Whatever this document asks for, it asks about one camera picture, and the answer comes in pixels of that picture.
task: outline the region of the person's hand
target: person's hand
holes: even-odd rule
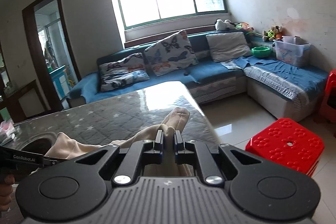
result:
[[[15,183],[14,176],[8,175],[5,183],[0,183],[0,212],[6,212],[11,202],[11,193],[13,192],[12,184]]]

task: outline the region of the beige cloth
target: beige cloth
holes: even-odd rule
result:
[[[145,168],[146,176],[191,176],[187,165],[177,165],[174,158],[173,139],[175,130],[181,133],[188,122],[190,113],[182,107],[174,108],[161,124],[147,127],[128,140],[115,140],[110,144],[120,145],[121,148],[128,148],[133,142],[139,140],[155,140],[158,130],[162,130],[165,135],[165,150],[163,162],[160,165],[148,165]],[[48,150],[46,156],[59,159],[73,159],[102,147],[101,145],[82,144],[69,138],[63,132],[58,133],[55,144]]]

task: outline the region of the red plastic stool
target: red plastic stool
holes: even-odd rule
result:
[[[331,122],[336,122],[336,69],[329,74],[319,114]]]
[[[324,144],[313,132],[289,118],[281,118],[251,138],[245,150],[312,176]]]

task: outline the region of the stuffed animal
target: stuffed animal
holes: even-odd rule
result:
[[[273,26],[268,32],[263,31],[262,39],[264,41],[271,41],[271,42],[275,39],[282,39],[283,35],[282,32],[283,32],[282,26]]]
[[[216,31],[236,30],[236,26],[230,20],[217,19],[215,23]]]

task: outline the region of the pillow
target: pillow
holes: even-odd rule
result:
[[[122,60],[102,64],[99,69],[101,72],[101,91],[110,91],[149,79],[145,71],[142,53],[134,53]]]
[[[157,76],[198,64],[185,31],[156,42],[144,54]]]
[[[210,55],[216,63],[251,55],[244,33],[216,33],[206,35]]]

